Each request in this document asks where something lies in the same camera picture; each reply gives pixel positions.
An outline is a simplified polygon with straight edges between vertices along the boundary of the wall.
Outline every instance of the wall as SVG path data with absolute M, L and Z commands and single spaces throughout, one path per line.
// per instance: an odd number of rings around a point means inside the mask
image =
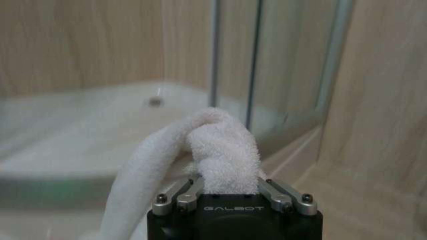
M 355 1 L 313 193 L 327 239 L 427 238 L 427 1 Z
M 427 191 L 427 2 L 400 3 L 356 2 L 319 161 L 419 195 Z
M 161 1 L 164 78 L 204 90 L 211 80 L 211 14 L 209 0 Z
M 163 77 L 161 2 L 1 0 L 0 96 Z

